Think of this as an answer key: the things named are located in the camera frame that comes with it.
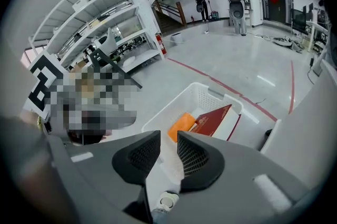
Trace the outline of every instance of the plastic basket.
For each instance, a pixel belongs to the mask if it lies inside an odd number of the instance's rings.
[[[232,105],[233,111],[236,114],[241,114],[243,105],[240,101],[226,94],[221,95],[213,90],[210,90],[208,86],[195,82],[190,84],[183,92],[181,92],[174,100],[166,105],[142,127],[142,132],[149,130],[161,131],[160,158],[163,161],[165,169],[169,169],[167,173],[173,176],[172,180],[182,180],[184,178],[184,171],[182,162],[176,153],[177,144],[174,143],[167,135],[170,127],[185,112],[188,112],[192,114],[194,118],[197,118],[203,113],[211,112],[229,104]],[[229,137],[232,130],[233,128],[231,130],[227,130],[228,133],[225,133],[224,136]]]

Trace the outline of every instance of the man standing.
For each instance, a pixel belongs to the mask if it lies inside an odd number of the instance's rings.
[[[202,4],[203,6],[203,10],[201,11],[202,21],[205,22],[206,20],[209,20],[209,10],[207,9],[206,0],[195,0],[195,2],[197,4]]]

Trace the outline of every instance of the white cylinder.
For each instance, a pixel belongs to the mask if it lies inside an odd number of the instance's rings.
[[[181,35],[181,33],[176,33],[172,35],[171,37],[172,37],[172,40],[177,44],[181,44],[183,42],[183,36]]]

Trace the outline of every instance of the stair railing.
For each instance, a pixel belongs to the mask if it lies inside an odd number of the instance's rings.
[[[180,2],[177,2],[176,7],[174,7],[174,6],[165,4],[164,2],[160,2],[158,0],[155,0],[153,5],[154,5],[155,9],[157,11],[159,11],[160,13],[163,13],[163,10],[165,10],[166,12],[169,12],[169,13],[179,17],[180,20],[181,20],[181,23],[184,26],[187,25],[185,15],[184,15],[184,12],[183,12],[183,9],[181,7]]]

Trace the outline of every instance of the staircase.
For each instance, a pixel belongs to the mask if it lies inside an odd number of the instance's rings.
[[[159,11],[156,10],[156,14],[158,17],[158,25],[160,27],[160,30],[163,34],[168,33],[168,32],[172,32],[172,31],[176,31],[183,26],[182,23],[176,21],[175,19],[169,17],[166,14],[163,14]]]

